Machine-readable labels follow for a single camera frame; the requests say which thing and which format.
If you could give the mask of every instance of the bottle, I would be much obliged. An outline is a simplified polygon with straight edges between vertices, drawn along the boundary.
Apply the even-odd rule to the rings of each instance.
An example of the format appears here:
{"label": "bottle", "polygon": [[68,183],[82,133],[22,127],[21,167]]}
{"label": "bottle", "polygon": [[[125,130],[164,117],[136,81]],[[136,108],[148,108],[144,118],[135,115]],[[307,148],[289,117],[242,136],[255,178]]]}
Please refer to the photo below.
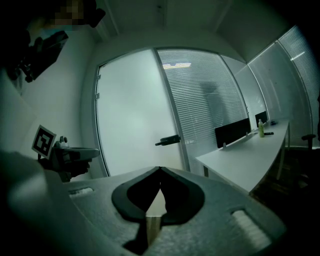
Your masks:
{"label": "bottle", "polygon": [[261,121],[261,119],[259,119],[258,126],[259,126],[260,138],[263,138],[265,136],[265,131],[264,131],[264,123]]}

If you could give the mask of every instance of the white desk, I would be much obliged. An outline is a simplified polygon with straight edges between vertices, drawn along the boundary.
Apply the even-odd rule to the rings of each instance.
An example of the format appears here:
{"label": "white desk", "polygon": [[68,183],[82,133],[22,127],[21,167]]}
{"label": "white desk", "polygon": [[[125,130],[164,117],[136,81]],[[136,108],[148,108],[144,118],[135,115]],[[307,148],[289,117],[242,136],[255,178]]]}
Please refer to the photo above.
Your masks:
{"label": "white desk", "polygon": [[268,172],[282,148],[277,175],[279,179],[287,131],[290,137],[289,129],[288,120],[279,120],[276,125],[267,125],[264,128],[265,133],[274,132],[274,135],[260,138],[258,133],[250,133],[227,145],[226,148],[220,148],[196,159],[228,183],[249,193]]}

